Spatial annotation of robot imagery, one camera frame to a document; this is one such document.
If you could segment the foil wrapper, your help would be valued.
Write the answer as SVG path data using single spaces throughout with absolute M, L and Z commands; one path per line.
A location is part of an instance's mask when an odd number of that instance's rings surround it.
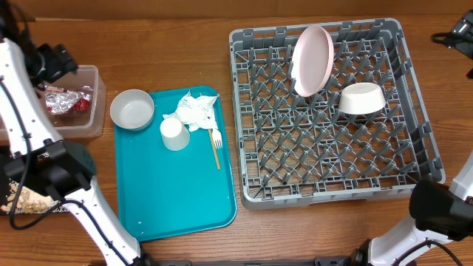
M 83 86 L 80 89 L 66 89 L 56 86 L 48 86 L 44 92 L 47 111 L 51 115 L 65 115 L 72 112 L 73 106 L 81 98 L 92 100 L 93 89 Z

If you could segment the red sauce packet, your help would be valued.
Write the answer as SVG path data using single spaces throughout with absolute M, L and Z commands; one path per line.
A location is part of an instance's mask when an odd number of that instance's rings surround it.
M 73 109 L 79 112 L 85 112 L 88 108 L 89 108 L 89 101 L 85 98 L 81 98 L 73 106 Z

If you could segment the grey bowl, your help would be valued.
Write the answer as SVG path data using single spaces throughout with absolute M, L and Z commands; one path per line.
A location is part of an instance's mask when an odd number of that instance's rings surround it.
M 122 129 L 145 129 L 154 117 L 154 101 L 149 93 L 129 89 L 117 95 L 110 106 L 112 122 Z

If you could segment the white bowl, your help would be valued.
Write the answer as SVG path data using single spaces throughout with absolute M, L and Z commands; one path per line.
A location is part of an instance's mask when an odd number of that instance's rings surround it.
M 386 104 L 382 88 L 376 83 L 354 83 L 341 91 L 339 109 L 349 115 L 365 115 L 381 110 Z

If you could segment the rice and peanut scraps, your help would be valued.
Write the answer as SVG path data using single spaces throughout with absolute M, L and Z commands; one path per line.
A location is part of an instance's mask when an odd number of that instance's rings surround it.
M 4 213 L 8 214 L 13 209 L 13 200 L 17 190 L 18 183 L 10 181 L 7 190 L 6 203 L 1 204 L 1 211 Z M 40 214 L 50 209 L 54 204 L 55 201 L 50 196 L 42 196 L 24 186 L 18 198 L 16 213 Z

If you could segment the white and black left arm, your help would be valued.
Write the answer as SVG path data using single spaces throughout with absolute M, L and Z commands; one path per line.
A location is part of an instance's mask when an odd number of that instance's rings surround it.
M 107 265 L 150 265 L 140 243 L 120 224 L 98 185 L 95 163 L 80 143 L 67 142 L 54 128 L 37 91 L 78 65 L 57 45 L 34 45 L 27 28 L 20 30 L 21 9 L 1 2 L 1 119 L 10 157 L 1 174 L 66 208 L 83 226 Z

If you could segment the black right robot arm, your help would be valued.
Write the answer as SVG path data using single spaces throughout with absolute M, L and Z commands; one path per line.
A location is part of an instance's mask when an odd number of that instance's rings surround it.
M 450 186 L 419 182 L 410 197 L 409 215 L 384 235 L 368 239 L 352 252 L 348 265 L 414 265 L 439 247 L 460 265 L 446 244 L 472 235 L 472 158 Z

